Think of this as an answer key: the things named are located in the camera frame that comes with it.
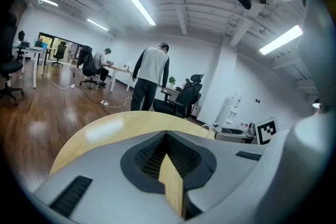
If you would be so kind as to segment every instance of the chair seat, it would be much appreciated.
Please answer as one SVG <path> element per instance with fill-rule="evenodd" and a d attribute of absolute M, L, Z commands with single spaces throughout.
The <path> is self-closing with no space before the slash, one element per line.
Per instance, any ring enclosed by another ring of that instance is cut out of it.
<path fill-rule="evenodd" d="M 154 99 L 153 102 L 153 108 L 156 112 L 160 113 L 165 113 L 169 115 L 174 115 L 174 107 L 175 105 L 170 104 L 168 102 L 159 100 L 159 99 Z M 184 116 L 181 113 L 176 113 L 175 116 L 178 116 L 180 118 L 184 118 Z"/>
<path fill-rule="evenodd" d="M 10 61 L 0 64 L 0 73 L 1 74 L 11 74 L 19 71 L 23 67 L 21 62 Z"/>

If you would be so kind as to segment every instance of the seated man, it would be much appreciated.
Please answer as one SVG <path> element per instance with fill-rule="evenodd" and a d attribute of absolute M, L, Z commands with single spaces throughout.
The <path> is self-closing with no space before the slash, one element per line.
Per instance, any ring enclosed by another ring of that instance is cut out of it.
<path fill-rule="evenodd" d="M 104 82 L 109 71 L 104 68 L 108 67 L 111 64 L 105 61 L 105 55 L 110 54 L 111 50 L 109 48 L 105 50 L 101 50 L 97 52 L 93 58 L 94 60 L 94 69 L 97 71 L 97 73 L 100 71 L 100 81 L 98 82 L 99 85 L 105 86 L 106 83 Z"/>

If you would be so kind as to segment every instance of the potted plant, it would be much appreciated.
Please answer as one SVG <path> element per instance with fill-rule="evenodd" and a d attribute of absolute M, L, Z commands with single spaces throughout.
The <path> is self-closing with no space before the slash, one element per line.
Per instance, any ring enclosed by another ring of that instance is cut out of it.
<path fill-rule="evenodd" d="M 168 78 L 168 82 L 170 83 L 171 87 L 173 88 L 176 82 L 176 79 L 171 76 L 170 78 Z"/>

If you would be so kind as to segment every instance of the white cable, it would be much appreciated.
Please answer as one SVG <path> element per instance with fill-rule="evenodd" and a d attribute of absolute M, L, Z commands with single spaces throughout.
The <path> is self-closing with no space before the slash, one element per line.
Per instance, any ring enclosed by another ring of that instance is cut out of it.
<path fill-rule="evenodd" d="M 68 86 L 68 87 L 61 88 L 59 85 L 53 83 L 53 82 L 52 82 L 48 77 L 46 77 L 44 74 L 41 74 L 41 73 L 36 73 L 36 74 L 42 75 L 42 76 L 45 77 L 47 80 L 49 80 L 53 85 L 57 86 L 58 88 L 60 88 L 60 89 L 62 89 L 62 90 L 63 90 L 63 89 L 68 89 L 68 88 L 71 87 L 71 85 L 70 85 L 70 86 Z"/>
<path fill-rule="evenodd" d="M 108 105 L 105 105 L 107 108 L 114 108 L 114 109 L 118 109 L 118 108 L 122 108 L 123 106 L 126 105 L 127 103 L 127 99 L 128 98 L 132 98 L 131 96 L 128 96 L 126 99 L 125 99 L 125 104 L 124 105 L 121 105 L 121 106 L 108 106 Z"/>

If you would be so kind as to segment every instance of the black sleeve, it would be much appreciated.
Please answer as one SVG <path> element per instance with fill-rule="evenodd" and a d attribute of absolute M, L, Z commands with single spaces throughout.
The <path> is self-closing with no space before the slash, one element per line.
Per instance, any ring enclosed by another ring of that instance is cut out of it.
<path fill-rule="evenodd" d="M 137 77 L 137 75 L 138 75 L 139 69 L 140 69 L 140 67 L 141 67 L 141 62 L 142 62 L 143 54 L 145 53 L 146 50 L 144 50 L 144 51 L 141 53 L 140 57 L 138 58 L 137 63 L 135 64 L 134 71 L 133 71 L 133 76 L 132 76 L 133 79 L 136 79 L 136 77 Z"/>
<path fill-rule="evenodd" d="M 166 88 L 167 80 L 168 80 L 168 73 L 169 73 L 169 58 L 168 58 L 166 64 L 164 65 L 164 69 L 163 69 L 163 79 L 162 79 L 162 87 L 163 88 Z"/>

